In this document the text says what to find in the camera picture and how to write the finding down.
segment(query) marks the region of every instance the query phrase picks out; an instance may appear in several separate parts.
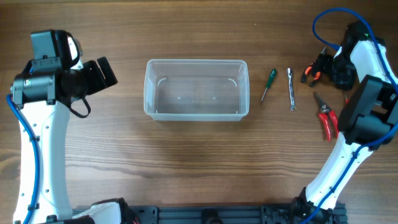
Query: screwdriver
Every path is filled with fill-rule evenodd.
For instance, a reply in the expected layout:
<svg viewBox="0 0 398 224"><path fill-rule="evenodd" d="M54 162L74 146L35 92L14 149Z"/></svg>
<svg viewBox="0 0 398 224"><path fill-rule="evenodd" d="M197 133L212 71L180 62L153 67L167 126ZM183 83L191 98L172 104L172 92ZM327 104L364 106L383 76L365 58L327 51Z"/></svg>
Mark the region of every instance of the screwdriver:
<svg viewBox="0 0 398 224"><path fill-rule="evenodd" d="M264 97L266 96L268 88L271 87L271 84L274 81L275 76L276 76L276 69L272 69L272 71L269 74L268 82L266 85L266 90L264 91L264 94L262 95L262 98L261 98L261 103L264 100Z"/></svg>

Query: metal wrench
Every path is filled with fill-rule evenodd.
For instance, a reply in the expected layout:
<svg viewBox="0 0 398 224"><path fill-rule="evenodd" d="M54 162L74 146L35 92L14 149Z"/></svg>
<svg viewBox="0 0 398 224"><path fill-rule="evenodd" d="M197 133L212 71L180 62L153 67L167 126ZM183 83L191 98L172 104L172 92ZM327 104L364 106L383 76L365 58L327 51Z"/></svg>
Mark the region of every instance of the metal wrench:
<svg viewBox="0 0 398 224"><path fill-rule="evenodd" d="M296 110L296 105L294 103L294 91L293 91L293 71L292 69L287 69L287 77L289 78L289 93L290 93L290 110Z"/></svg>

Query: red pliers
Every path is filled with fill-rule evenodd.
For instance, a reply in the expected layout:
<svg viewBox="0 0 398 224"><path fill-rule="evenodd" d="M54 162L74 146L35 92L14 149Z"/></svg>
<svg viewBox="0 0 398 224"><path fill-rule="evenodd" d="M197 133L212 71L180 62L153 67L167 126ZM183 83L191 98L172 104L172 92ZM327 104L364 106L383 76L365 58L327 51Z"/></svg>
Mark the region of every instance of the red pliers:
<svg viewBox="0 0 398 224"><path fill-rule="evenodd" d="M337 133L338 136L338 127L337 127L337 116L336 113L320 98L318 93L314 93L315 99L318 102L319 105L319 110L320 112L318 113L318 117L319 119L321 119L324 127L325 127L325 131L326 131L326 138L328 141L331 141L331 131L330 131L330 126L329 126L329 119L331 119L331 122L333 123L333 127L335 128L335 131Z"/></svg>

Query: blue wire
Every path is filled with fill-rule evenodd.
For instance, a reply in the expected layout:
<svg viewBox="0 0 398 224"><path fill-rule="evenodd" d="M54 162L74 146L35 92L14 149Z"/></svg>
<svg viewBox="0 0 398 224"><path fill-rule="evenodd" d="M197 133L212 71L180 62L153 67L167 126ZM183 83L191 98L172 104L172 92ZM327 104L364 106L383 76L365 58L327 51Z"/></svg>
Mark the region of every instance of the blue wire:
<svg viewBox="0 0 398 224"><path fill-rule="evenodd" d="M7 95L6 100L7 100L8 105L10 106L10 109L12 110L12 112L15 114L15 116L18 118L18 120L21 122L21 124L25 128L25 130L26 130L27 134L29 135L29 138L32 142L33 151L34 151L34 155L35 155L35 182L34 182L34 186L33 186L32 200L30 201L30 207L34 208L34 207L36 207L37 193L39 191L39 180L40 180L39 147L37 145L35 133L33 132L29 123L20 114L20 112L17 109L14 102L11 100L11 95ZM32 215L33 215L33 210L29 210L25 217L24 224L29 223L30 218L32 218Z"/></svg>
<svg viewBox="0 0 398 224"><path fill-rule="evenodd" d="M337 11L340 11L340 12L348 12L348 13L350 13L350 14L356 16L356 17L357 17L361 22L363 22L363 24L366 26L366 28L368 29L369 34L370 34L370 36L371 36L371 38L372 38L372 41L373 41L373 43L374 43L374 46L375 46L375 48L376 48L377 56L379 56L379 58L380 58L381 65L382 65L382 67L383 67L384 73L386 74L387 78L390 80L391 85L392 85L392 87L394 88L394 90L395 90L395 92L396 92L396 94L397 94L397 96L398 96L398 86L397 86L397 83L396 83L396 82L394 81L394 79L391 77L390 71L387 69L386 62L384 61L384 59L383 59L383 57L382 57L382 55L381 55L381 51L380 51L379 45L377 44L377 40L376 40L376 38L375 38L375 36L374 36L374 34L373 34L373 30L371 29L371 27L370 27L370 25L368 24L368 22L366 22L366 20L365 20L362 16L360 16L358 13L352 11L351 9L342 8L342 7L337 7L337 8L329 9L329 10L326 10L326 11L320 13L320 14L314 19L314 22L313 22L313 24L312 24L312 31L313 31L315 37L317 37L317 38L318 38L320 41L322 41L323 43L325 43L325 44L329 45L330 47L334 48L335 50L338 50L338 49L339 49L340 46L338 46L338 45L336 45L336 44L331 44L331 43L329 43L329 42L326 42L326 41L322 40L322 39L317 35L317 33L315 32L315 23L316 23L316 21L317 21L321 16L323 16L323 15L325 15L325 14L328 14L329 12L337 12ZM343 173L341 174L340 178L337 180L336 184L331 188L331 190L329 191L329 193L327 193L327 194L322 198L322 200L321 200L320 203L318 204L318 207L315 209L315 211L314 211L308 218L306 218L303 222L301 222L301 224L305 224L305 223L309 222L309 221L319 212L319 210L320 210L322 204L323 204L323 203L327 200L327 198L337 189L337 187L339 186L339 184L341 183L341 181L344 179L344 177L345 177L345 175L347 174L349 168L351 168L351 166L353 165L355 159L357 158L357 156L358 156L360 150L362 150L364 147L369 147L369 148L370 148L370 147L372 147L372 146L382 144L388 137L390 137L391 135L393 135L397 130L398 130L398 123L396 123L396 124L394 125L394 127L392 127L392 129L391 129L386 135L384 135L383 137L379 138L378 140L375 140L375 141L373 141L373 142L369 142L369 143L367 143L367 144L363 144L363 145L359 146L359 147L355 150L355 152L354 152L354 154L353 154L351 160L349 161L349 163L348 163L346 169L343 171Z"/></svg>

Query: plastic box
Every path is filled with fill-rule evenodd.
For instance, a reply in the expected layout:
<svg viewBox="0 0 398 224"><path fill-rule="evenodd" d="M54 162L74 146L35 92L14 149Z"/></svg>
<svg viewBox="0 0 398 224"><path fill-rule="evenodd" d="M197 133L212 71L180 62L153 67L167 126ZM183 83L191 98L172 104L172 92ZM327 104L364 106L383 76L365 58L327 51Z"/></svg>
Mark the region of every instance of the plastic box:
<svg viewBox="0 0 398 224"><path fill-rule="evenodd" d="M242 60L152 59L144 111L160 121L240 121L249 112L249 94Z"/></svg>

